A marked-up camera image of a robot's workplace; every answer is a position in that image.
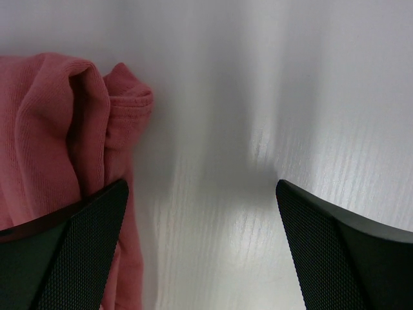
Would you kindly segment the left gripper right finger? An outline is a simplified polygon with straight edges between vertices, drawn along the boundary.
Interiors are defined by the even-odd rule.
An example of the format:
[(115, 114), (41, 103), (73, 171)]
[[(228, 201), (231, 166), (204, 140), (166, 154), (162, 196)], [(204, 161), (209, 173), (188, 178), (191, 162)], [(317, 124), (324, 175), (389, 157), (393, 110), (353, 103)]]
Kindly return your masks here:
[(307, 309), (412, 309), (412, 233), (279, 180), (276, 199)]

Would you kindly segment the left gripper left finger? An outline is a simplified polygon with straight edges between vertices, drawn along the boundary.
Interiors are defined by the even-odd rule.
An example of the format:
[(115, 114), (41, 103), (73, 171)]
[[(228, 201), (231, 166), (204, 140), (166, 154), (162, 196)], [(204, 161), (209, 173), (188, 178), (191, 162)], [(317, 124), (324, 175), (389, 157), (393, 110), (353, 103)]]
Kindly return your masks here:
[(99, 309), (128, 200), (117, 180), (1, 231), (1, 309)]

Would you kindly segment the salmon pink t shirt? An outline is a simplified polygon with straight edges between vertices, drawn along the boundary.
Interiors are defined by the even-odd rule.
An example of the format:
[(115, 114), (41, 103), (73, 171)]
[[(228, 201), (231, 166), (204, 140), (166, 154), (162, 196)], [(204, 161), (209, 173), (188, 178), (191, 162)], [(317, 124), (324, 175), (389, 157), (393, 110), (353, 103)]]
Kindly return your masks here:
[(102, 75), (55, 53), (1, 58), (1, 228), (38, 219), (123, 179), (153, 93), (129, 68)]

